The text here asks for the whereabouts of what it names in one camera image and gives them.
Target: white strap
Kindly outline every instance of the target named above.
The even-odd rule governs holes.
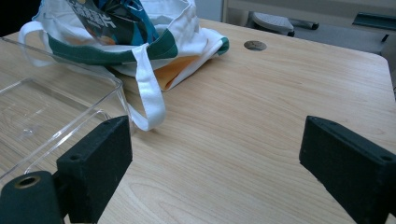
[[[25,23],[22,28],[20,29],[20,33],[18,35],[18,42],[22,43],[23,45],[26,45],[26,37],[32,33],[32,32],[37,32],[39,31],[41,34],[41,38],[46,38],[47,36],[44,33],[44,28],[41,25],[41,22],[39,21],[29,21]],[[21,47],[21,50],[25,56],[25,58],[33,65],[37,67],[41,66],[46,66],[49,64],[52,64],[53,62],[48,62],[48,61],[42,61],[35,59],[31,57],[27,52],[25,47]]]
[[[142,98],[146,118],[136,111],[131,105],[129,109],[134,123],[143,131],[148,131],[160,125],[166,115],[163,94],[158,85],[157,78],[152,70],[147,47],[149,44],[132,49],[132,53],[137,61],[136,81]]]

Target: white tote bag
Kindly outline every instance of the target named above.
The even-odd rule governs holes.
[[[25,43],[30,33],[38,31],[46,50],[54,55],[135,77],[146,116],[131,105],[130,112],[144,131],[165,119],[162,91],[171,90],[207,60],[229,49],[226,36],[200,27],[193,0],[141,0],[160,35],[141,46],[101,45],[67,1],[42,0],[38,14],[22,26],[19,41]],[[90,16],[89,11],[76,12]]]

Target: clear plastic box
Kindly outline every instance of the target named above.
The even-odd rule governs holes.
[[[31,171],[54,173],[88,132],[129,114],[115,77],[6,38],[0,52],[0,189]]]

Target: gray floor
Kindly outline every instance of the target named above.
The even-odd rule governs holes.
[[[267,30],[260,27],[251,19],[252,13],[249,13],[246,27],[262,30],[264,32],[271,32],[280,35],[287,35],[288,33],[280,33],[276,31]],[[290,20],[294,26],[294,37],[311,40],[323,44],[329,44],[346,49],[360,50],[380,55],[384,43],[382,39],[385,35],[358,30],[348,29],[344,27],[337,27],[327,24],[319,24],[317,30],[312,30],[312,22]]]

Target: metal grommet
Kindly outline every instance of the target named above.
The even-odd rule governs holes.
[[[39,175],[26,176],[17,183],[15,183],[16,189],[27,189],[34,186],[40,181],[41,177]]]

